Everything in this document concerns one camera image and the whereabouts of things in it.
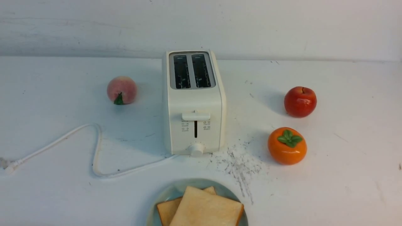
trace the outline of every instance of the white bread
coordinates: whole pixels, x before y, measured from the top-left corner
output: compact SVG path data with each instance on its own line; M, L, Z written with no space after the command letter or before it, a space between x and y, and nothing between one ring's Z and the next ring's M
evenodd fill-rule
M188 186L170 226L237 226L243 211L240 202Z
M211 194L211 195L216 195L215 189L213 186L205 188L203 191ZM182 197L162 202L156 205L156 208L158 209L160 221L162 223L162 226L169 226L174 214L176 213L176 210L178 206L180 205Z

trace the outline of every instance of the white toaster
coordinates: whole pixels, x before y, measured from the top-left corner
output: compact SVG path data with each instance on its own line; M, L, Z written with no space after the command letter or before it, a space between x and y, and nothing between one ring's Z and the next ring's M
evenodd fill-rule
M226 95L212 51L168 51L162 57L163 136L172 154L219 151L225 144Z

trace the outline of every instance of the apple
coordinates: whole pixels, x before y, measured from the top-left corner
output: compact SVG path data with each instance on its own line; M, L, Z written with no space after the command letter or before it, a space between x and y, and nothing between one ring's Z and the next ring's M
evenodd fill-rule
M302 118L314 111L317 106L317 97L312 89L297 86L287 92L284 105L290 116Z
M130 104L137 95L137 85L127 76L118 76L107 85L107 96L116 105Z

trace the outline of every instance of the plate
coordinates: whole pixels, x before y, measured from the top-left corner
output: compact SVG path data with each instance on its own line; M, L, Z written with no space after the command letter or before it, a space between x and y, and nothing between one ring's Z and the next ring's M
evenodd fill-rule
M217 195L240 202L240 200L236 197L235 194L233 194L232 191L230 191L227 187L221 185L218 182L201 178L180 180L169 185L156 198L151 207L151 210L149 211L146 226L162 226L158 210L156 209L156 205L164 201L169 201L172 199L182 197L187 186L192 186L199 189L204 189L213 186L215 188ZM238 226L248 226L247 215L245 210L243 212L242 217L240 218Z

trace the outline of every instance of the power cord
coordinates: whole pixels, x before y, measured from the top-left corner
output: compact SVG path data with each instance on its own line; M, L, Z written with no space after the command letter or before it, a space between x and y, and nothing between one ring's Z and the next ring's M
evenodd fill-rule
M125 171L121 171L118 173L111 173L111 174L102 174L99 170L98 170L98 156L99 156L99 149L100 149L100 145L101 145L101 140L102 140L102 130L100 128L100 126L96 123L88 123L88 124L84 124L81 126L78 126L77 128L71 130L70 132L64 134L63 136L61 136L59 139L55 140L54 142L50 143L49 145L47 145L44 148L41 148L39 150L37 150L36 152L26 156L25 158L16 160L16 161L10 161L10 160L6 160L4 158L0 157L0 175L11 175L18 166L22 165L24 162L26 162L27 160L29 160L30 158L46 151L47 149L51 148L52 146L58 144L59 142L61 142L62 140L65 140L68 136L72 135L73 133L77 132L78 130L88 127L88 126L93 126L95 127L97 133L98 133L98 138L97 138L97 142L96 142L96 147L95 147L95 154L94 154L94 158L92 161L92 170L94 172L94 174L98 177L101 178L115 178L115 177L120 177L129 173L133 173L133 172L139 172L139 171L143 171L147 168L152 168L152 167L156 167L161 165L163 162L166 162L168 160L171 160L173 158L176 158L178 155L172 155L169 158L164 158L152 163L147 163L141 166L137 166L137 167L133 167L130 169L127 169Z

